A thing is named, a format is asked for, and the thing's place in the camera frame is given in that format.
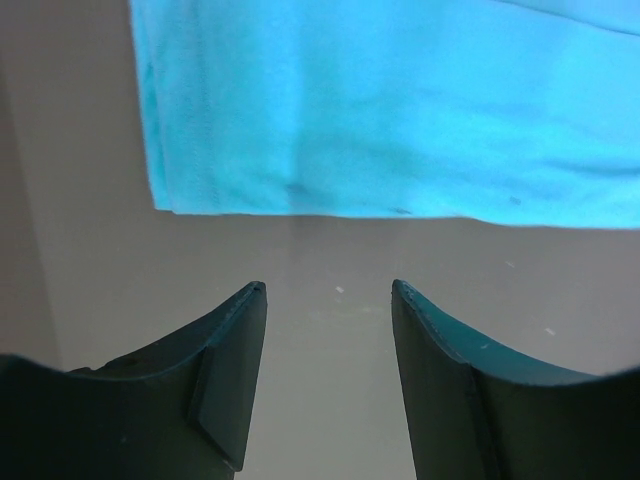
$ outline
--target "turquoise fabric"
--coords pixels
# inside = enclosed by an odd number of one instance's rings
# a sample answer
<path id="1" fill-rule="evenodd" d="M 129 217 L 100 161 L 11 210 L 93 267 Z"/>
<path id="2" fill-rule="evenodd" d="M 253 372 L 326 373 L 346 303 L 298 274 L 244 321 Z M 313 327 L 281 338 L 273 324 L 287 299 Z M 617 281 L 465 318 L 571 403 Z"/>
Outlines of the turquoise fabric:
<path id="1" fill-rule="evenodd" d="M 640 2 L 130 3 L 158 209 L 640 226 Z"/>

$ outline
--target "black plastic part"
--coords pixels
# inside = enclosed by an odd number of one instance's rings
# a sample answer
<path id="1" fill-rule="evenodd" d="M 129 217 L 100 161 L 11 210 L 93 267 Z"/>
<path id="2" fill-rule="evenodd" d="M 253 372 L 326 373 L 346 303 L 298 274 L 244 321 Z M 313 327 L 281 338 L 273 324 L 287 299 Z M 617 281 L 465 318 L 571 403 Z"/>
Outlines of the black plastic part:
<path id="1" fill-rule="evenodd" d="M 254 282 L 98 370 L 0 356 L 0 478 L 229 480 L 242 468 L 266 322 Z"/>
<path id="2" fill-rule="evenodd" d="M 397 280 L 392 310 L 418 480 L 640 478 L 640 369 L 536 360 Z"/>

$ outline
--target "blue towel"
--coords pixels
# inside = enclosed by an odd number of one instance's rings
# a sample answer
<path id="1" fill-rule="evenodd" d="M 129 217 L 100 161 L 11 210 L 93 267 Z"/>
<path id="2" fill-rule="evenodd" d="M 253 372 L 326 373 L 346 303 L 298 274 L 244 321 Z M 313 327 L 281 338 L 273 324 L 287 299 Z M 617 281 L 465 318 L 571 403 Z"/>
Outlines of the blue towel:
<path id="1" fill-rule="evenodd" d="M 640 227 L 637 0 L 130 2 L 158 209 Z"/>

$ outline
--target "towel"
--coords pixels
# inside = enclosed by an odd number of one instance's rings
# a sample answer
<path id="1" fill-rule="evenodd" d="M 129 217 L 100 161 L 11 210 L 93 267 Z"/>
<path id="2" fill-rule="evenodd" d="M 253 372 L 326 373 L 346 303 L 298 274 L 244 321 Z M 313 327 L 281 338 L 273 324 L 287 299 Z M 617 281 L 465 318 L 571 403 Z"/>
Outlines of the towel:
<path id="1" fill-rule="evenodd" d="M 640 226 L 637 0 L 130 6 L 160 210 Z"/>

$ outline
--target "towel fold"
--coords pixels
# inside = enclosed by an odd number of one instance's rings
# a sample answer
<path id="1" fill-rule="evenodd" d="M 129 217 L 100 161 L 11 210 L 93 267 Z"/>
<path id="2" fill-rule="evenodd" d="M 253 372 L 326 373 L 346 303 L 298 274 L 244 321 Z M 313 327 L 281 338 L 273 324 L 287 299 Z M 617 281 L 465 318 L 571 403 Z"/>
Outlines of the towel fold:
<path id="1" fill-rule="evenodd" d="M 130 3 L 158 209 L 640 226 L 635 0 Z"/>

